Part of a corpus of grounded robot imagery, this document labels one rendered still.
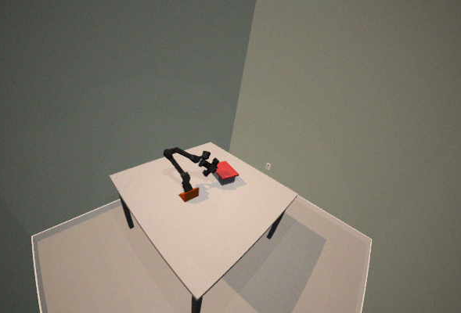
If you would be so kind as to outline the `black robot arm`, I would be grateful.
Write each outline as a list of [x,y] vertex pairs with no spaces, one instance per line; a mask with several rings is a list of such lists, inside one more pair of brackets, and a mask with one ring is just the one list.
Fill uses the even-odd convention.
[[[164,150],[164,156],[169,160],[171,161],[171,163],[174,165],[174,167],[177,169],[178,173],[181,175],[182,177],[182,188],[184,190],[184,192],[188,192],[188,191],[191,191],[193,190],[193,187],[192,185],[190,184],[190,175],[188,174],[188,172],[184,172],[180,166],[177,164],[175,158],[173,157],[172,154],[174,153],[178,153],[178,154],[181,154],[183,155],[184,157],[187,157],[189,158],[193,163],[198,163],[198,167],[206,167],[208,165],[208,162],[206,161],[207,159],[209,159],[209,156],[211,155],[210,152],[208,151],[203,151],[202,153],[202,156],[196,156],[196,155],[192,155],[190,153],[187,153],[186,151],[182,150],[182,149],[179,149],[178,147],[175,147],[175,148],[172,148],[172,149],[165,149]],[[200,160],[201,159],[201,160]],[[215,173],[216,172],[216,169],[217,167],[213,164],[210,165],[210,167],[207,168],[211,173]]]

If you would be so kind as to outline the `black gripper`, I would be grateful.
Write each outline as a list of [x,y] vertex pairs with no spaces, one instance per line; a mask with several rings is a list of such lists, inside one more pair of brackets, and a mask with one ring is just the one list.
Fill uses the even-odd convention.
[[[219,163],[219,160],[215,157],[215,158],[213,159],[212,164],[215,165],[215,166],[217,167],[218,163]],[[205,168],[207,169],[208,167],[210,167],[210,165],[211,165],[211,163],[208,162],[208,165],[207,165]],[[217,168],[218,168],[218,167],[217,167]],[[205,177],[207,177],[210,173],[211,173],[211,172],[210,172],[208,169],[207,169],[207,170],[204,170],[204,171],[202,172],[202,174],[203,174]]]

